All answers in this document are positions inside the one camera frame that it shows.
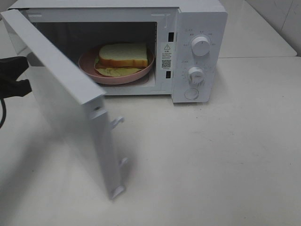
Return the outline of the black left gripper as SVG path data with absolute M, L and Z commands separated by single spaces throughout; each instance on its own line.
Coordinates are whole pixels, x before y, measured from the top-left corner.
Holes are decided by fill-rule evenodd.
M 32 92 L 28 79 L 16 81 L 28 69 L 26 57 L 16 56 L 0 60 L 0 97 L 24 97 Z

